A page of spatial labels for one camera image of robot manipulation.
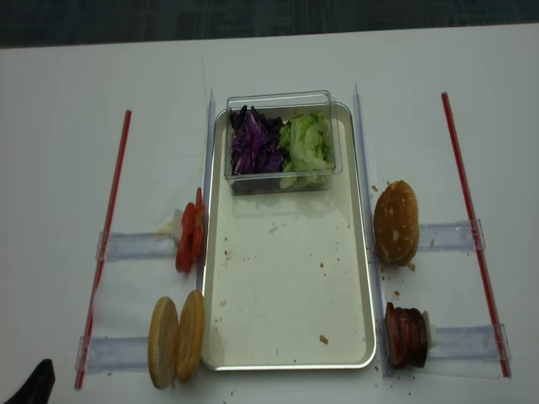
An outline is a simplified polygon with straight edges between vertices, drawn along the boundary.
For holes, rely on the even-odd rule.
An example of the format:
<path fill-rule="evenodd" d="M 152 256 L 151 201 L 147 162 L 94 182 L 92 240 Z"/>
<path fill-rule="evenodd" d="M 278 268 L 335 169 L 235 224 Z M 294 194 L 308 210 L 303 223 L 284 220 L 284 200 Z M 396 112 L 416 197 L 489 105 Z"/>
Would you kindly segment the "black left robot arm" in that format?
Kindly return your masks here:
<path fill-rule="evenodd" d="M 43 359 L 5 404 L 47 404 L 55 382 L 52 360 Z"/>

